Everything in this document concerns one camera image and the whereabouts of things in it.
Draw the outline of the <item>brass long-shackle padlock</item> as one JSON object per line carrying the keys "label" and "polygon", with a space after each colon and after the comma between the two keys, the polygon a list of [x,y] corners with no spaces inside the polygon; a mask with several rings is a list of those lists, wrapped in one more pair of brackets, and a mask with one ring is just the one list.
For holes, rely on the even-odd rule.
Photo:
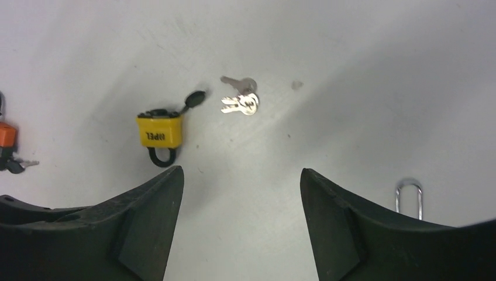
{"label": "brass long-shackle padlock", "polygon": [[412,177],[404,177],[395,185],[395,212],[404,213],[404,201],[406,207],[412,208],[416,204],[417,219],[423,220],[423,186],[421,182]]}

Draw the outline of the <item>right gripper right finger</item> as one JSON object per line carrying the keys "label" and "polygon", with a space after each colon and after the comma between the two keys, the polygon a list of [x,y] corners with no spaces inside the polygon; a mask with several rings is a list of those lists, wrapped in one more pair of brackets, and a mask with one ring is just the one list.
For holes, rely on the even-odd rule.
{"label": "right gripper right finger", "polygon": [[319,280],[494,280],[495,221],[450,227],[354,194],[313,169],[300,191]]}

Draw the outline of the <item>yellow padlock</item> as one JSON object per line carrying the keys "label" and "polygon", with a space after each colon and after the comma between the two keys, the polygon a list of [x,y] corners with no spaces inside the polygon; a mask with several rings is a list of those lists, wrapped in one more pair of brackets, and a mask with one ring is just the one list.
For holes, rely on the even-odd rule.
{"label": "yellow padlock", "polygon": [[201,105],[206,96],[206,91],[194,91],[186,97],[179,111],[157,108],[137,114],[140,143],[147,148],[154,165],[166,168],[174,164],[178,148],[182,145],[183,116]]}

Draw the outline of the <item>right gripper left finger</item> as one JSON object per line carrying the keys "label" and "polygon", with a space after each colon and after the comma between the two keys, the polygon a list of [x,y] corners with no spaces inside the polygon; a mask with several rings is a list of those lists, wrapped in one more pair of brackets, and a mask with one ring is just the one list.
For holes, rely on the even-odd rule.
{"label": "right gripper left finger", "polygon": [[2,280],[163,280],[184,171],[173,166],[96,205],[47,208],[1,196]]}

